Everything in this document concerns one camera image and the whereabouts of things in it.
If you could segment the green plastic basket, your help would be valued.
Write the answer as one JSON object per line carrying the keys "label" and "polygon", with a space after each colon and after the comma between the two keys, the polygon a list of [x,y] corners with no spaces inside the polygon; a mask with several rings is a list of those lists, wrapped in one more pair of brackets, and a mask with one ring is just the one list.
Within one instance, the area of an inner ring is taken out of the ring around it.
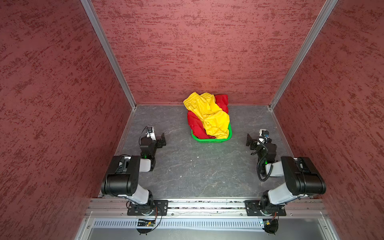
{"label": "green plastic basket", "polygon": [[222,143],[222,142],[226,142],[226,141],[230,140],[233,136],[231,124],[229,124],[228,130],[229,130],[229,135],[226,139],[199,139],[194,135],[193,131],[191,131],[191,135],[192,135],[193,139],[199,143]]}

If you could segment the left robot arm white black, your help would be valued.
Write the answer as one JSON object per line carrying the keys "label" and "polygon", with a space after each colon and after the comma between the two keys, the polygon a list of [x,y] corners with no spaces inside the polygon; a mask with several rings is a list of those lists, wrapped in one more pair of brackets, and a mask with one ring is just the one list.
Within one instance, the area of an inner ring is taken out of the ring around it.
{"label": "left robot arm white black", "polygon": [[152,172],[156,165],[157,149],[166,146],[165,135],[159,138],[147,134],[139,140],[139,156],[114,156],[101,184],[101,192],[127,200],[128,216],[166,215],[168,201],[154,200],[151,191],[139,184],[139,174]]}

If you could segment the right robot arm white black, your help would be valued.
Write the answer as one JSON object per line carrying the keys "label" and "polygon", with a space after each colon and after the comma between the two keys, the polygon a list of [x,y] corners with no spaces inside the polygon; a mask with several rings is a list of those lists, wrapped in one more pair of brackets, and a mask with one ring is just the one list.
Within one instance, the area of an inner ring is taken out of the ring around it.
{"label": "right robot arm white black", "polygon": [[280,186],[263,192],[259,200],[244,201],[248,216],[285,216],[287,203],[326,192],[326,183],[310,158],[282,156],[276,160],[277,145],[272,143],[267,130],[261,130],[257,138],[248,134],[246,146],[253,151],[252,156],[258,157],[256,171],[261,182],[285,179]]}

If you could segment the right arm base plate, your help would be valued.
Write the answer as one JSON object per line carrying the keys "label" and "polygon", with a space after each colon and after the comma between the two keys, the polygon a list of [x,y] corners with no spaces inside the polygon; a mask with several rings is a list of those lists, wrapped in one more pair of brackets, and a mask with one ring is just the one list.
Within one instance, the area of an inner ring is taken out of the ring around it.
{"label": "right arm base plate", "polygon": [[285,217],[287,215],[284,205],[248,200],[244,201],[247,216],[249,217]]}

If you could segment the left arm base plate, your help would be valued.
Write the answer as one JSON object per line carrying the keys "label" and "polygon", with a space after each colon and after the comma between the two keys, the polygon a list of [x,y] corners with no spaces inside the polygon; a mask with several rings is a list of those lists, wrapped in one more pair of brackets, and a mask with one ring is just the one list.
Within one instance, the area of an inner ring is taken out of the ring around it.
{"label": "left arm base plate", "polygon": [[167,200],[154,200],[148,204],[139,205],[133,202],[128,204],[128,216],[166,216],[168,211],[169,201]]}

